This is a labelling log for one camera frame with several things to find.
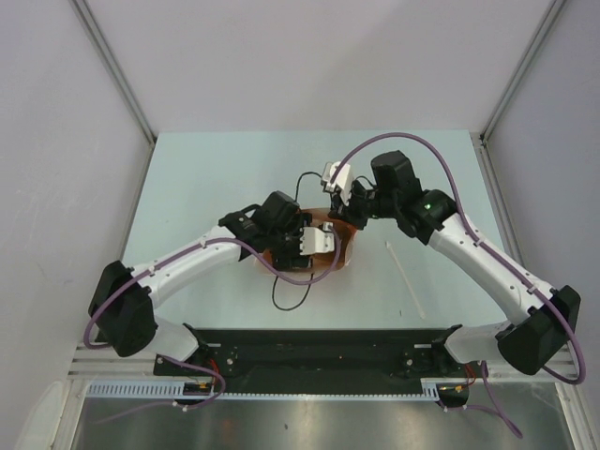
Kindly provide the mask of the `white straw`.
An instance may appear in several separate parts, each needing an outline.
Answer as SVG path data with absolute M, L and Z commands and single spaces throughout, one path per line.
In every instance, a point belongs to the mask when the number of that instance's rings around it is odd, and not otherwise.
M 390 254 L 392 260 L 394 261 L 394 264 L 396 265 L 397 270 L 399 271 L 402 279 L 404 280 L 404 282 L 406 284 L 406 287 L 407 287 L 407 289 L 409 291 L 409 294 L 410 294 L 411 299 L 412 299 L 412 301 L 413 301 L 413 303 L 415 305 L 415 308 L 417 310 L 417 313 L 418 313 L 419 317 L 422 320 L 425 320 L 427 318 L 427 315 L 426 315 L 426 313 L 425 313 L 425 311 L 424 311 L 424 309 L 423 309 L 423 307 L 422 307 L 422 305 L 421 305 L 418 297 L 415 294 L 413 286 L 412 286 L 411 282 L 409 281 L 409 278 L 407 277 L 407 274 L 406 274 L 406 272 L 405 272 L 402 264 L 400 263 L 400 261 L 398 259 L 398 255 L 396 254 L 396 252 L 395 252 L 392 244 L 389 241 L 385 241 L 385 247 L 386 247 L 386 250 L 388 251 L 388 253 Z

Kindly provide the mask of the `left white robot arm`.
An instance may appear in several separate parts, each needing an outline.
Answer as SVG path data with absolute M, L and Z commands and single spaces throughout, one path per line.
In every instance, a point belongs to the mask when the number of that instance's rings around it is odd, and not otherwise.
M 127 266 L 117 260 L 102 271 L 88 313 L 83 343 L 90 350 L 111 349 L 121 358 L 142 351 L 172 359 L 186 374 L 201 372 L 207 352 L 192 328 L 157 316 L 156 311 L 187 285 L 221 266 L 255 258 L 277 278 L 303 286 L 317 276 L 293 273 L 313 267 L 319 253 L 335 252 L 328 222 L 281 191 L 222 217 L 189 244 L 149 262 Z

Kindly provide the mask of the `orange paper bag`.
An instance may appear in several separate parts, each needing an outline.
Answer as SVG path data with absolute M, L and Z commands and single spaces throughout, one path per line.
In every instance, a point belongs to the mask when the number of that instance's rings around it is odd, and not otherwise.
M 329 211 L 325 208 L 300 209 L 292 218 L 292 224 L 287 229 L 279 232 L 274 239 L 274 244 L 267 247 L 262 253 L 262 258 L 269 264 L 269 270 L 275 274 L 276 280 L 286 279 L 294 286 L 306 288 L 302 298 L 293 306 L 283 307 L 276 299 L 276 288 L 278 283 L 274 282 L 271 290 L 271 301 L 273 306 L 284 312 L 290 312 L 300 308 L 308 298 L 310 289 L 317 279 L 343 268 L 349 262 L 352 254 L 352 242 L 356 229 L 341 220 L 328 217 Z M 305 227 L 317 227 L 323 222 L 334 224 L 336 248 L 331 253 L 310 255 L 312 257 L 313 269 L 310 273 L 287 272 L 282 273 L 274 268 L 274 247 L 285 241 L 299 241 Z

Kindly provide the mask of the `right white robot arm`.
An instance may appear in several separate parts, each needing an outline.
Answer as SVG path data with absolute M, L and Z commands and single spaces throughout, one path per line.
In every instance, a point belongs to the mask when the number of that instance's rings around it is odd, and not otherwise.
M 570 286 L 555 289 L 532 275 L 478 231 L 457 194 L 425 189 L 401 151 L 371 160 L 375 185 L 363 187 L 348 159 L 326 164 L 323 190 L 332 216 L 358 229 L 375 218 L 393 219 L 407 236 L 418 239 L 464 271 L 496 302 L 504 322 L 456 325 L 432 353 L 443 376 L 454 376 L 475 360 L 503 360 L 526 375 L 548 371 L 549 360 L 575 344 L 579 294 Z

